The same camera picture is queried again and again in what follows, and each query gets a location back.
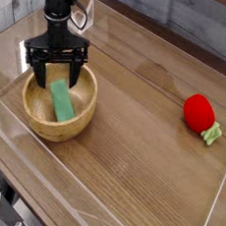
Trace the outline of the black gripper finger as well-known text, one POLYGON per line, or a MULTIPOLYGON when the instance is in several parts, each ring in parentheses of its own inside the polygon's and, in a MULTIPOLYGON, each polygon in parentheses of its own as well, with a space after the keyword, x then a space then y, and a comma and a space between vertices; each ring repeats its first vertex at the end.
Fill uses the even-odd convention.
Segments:
POLYGON ((45 88, 46 87, 46 64, 45 62, 35 62, 34 63, 34 76, 38 83, 38 86, 45 88))
POLYGON ((70 63, 70 68, 69 68, 69 72, 70 72, 70 77, 69 77, 69 85, 71 87, 73 87, 74 85, 77 84, 77 80, 80 76, 80 68, 81 65, 77 62, 71 62, 70 63))

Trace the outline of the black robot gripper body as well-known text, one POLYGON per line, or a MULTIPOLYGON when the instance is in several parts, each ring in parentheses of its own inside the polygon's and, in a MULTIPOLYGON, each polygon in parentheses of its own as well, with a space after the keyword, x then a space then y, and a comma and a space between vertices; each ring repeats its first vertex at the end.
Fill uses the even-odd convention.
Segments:
POLYGON ((51 18, 45 14, 47 30, 41 35, 25 40, 26 60, 31 67, 45 68, 47 63, 65 63, 77 72, 88 59, 89 42, 68 28, 66 18, 51 18))

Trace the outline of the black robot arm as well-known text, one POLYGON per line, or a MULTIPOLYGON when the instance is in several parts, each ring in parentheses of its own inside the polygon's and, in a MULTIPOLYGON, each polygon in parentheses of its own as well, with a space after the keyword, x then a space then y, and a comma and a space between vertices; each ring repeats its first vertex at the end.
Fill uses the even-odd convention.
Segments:
POLYGON ((25 40, 26 61, 32 67, 38 86, 46 87, 46 65, 48 63, 69 64, 69 86, 76 85, 82 65, 88 60, 89 40, 75 35, 68 28, 72 19, 72 6, 85 8, 78 0, 45 0, 44 17, 47 30, 25 40))

